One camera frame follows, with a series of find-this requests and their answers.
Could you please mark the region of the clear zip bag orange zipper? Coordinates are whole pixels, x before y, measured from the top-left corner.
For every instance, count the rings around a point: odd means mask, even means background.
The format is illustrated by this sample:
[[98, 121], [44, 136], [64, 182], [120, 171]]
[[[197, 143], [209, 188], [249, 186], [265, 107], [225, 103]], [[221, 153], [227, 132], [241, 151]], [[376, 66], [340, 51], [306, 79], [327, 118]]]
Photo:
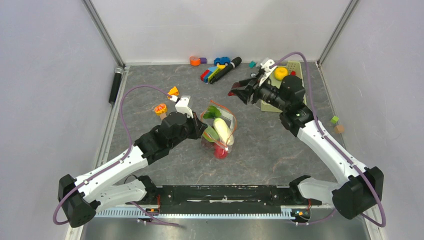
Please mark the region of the clear zip bag orange zipper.
[[224, 105], [210, 100], [200, 120], [207, 125], [201, 136], [201, 147], [216, 159], [227, 158], [235, 143], [236, 116]]

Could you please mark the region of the light green fruit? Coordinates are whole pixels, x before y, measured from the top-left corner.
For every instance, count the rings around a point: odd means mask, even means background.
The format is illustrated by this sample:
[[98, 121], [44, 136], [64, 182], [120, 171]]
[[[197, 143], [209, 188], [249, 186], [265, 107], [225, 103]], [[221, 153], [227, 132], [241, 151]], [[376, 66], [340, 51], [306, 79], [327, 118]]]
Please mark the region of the light green fruit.
[[208, 126], [204, 130], [202, 136], [210, 143], [218, 142], [220, 140], [219, 134], [212, 126]]

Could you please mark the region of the yellow lemon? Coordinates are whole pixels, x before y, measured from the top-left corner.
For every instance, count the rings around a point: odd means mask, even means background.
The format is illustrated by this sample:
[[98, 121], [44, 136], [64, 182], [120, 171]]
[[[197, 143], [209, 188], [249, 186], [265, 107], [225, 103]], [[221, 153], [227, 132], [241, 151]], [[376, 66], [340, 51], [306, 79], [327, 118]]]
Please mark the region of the yellow lemon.
[[289, 75], [289, 71], [286, 67], [279, 66], [274, 70], [273, 75], [277, 81], [281, 82], [286, 76]]

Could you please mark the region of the white radish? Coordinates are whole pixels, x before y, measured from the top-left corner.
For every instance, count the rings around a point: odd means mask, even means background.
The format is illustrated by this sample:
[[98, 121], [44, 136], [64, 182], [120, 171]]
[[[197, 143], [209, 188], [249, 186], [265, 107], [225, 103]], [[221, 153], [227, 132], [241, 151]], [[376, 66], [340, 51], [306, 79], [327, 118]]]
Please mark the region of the white radish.
[[220, 137], [220, 141], [227, 145], [232, 146], [234, 144], [234, 136], [228, 125], [222, 118], [216, 118], [213, 121], [213, 127]]

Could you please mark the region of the dark brown fruit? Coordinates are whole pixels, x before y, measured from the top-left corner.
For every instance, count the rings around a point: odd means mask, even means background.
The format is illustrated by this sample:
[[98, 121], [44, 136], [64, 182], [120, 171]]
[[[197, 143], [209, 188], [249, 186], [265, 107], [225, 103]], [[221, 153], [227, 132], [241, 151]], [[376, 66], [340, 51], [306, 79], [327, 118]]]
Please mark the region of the dark brown fruit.
[[237, 87], [232, 87], [231, 90], [228, 92], [228, 96], [237, 96], [238, 95], [238, 88]]

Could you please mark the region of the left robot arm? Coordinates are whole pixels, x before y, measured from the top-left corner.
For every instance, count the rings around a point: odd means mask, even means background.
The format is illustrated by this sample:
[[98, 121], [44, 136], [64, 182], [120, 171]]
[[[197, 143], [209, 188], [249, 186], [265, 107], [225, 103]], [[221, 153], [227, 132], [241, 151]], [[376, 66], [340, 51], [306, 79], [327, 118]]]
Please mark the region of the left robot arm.
[[143, 134], [120, 156], [78, 177], [64, 175], [58, 182], [58, 206], [53, 213], [56, 225], [72, 228], [88, 223], [94, 216], [116, 205], [143, 201], [153, 203], [157, 190], [141, 180], [116, 185], [123, 177], [166, 157], [186, 139], [200, 139], [207, 129], [197, 115], [171, 112], [160, 125]]

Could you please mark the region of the red apple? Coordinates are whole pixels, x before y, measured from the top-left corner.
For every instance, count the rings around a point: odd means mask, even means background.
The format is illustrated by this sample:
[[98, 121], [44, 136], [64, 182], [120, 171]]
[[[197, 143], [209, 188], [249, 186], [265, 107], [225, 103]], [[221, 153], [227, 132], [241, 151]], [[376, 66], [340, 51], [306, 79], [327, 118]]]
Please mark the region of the red apple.
[[222, 148], [219, 145], [214, 145], [214, 153], [213, 154], [214, 154], [214, 157], [216, 159], [222, 160], [222, 159], [225, 159], [228, 156], [229, 152], [225, 148]]

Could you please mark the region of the green leaf vegetable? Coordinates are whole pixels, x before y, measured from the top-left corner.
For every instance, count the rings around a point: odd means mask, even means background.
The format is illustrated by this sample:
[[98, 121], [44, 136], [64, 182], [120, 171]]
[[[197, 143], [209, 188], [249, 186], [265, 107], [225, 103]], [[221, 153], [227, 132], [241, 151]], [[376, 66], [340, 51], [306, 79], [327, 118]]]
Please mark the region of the green leaf vegetable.
[[221, 111], [215, 105], [209, 105], [206, 112], [202, 115], [203, 119], [217, 119], [222, 116]]

